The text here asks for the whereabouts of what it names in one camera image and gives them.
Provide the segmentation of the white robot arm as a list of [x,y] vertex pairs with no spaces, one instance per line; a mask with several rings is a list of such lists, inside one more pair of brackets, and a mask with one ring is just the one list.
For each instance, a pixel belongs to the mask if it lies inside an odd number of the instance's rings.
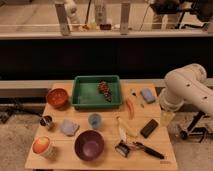
[[168,72],[165,87],[159,94],[160,106],[169,112],[178,111],[185,101],[213,117],[213,90],[203,84],[207,72],[200,64],[189,64]]

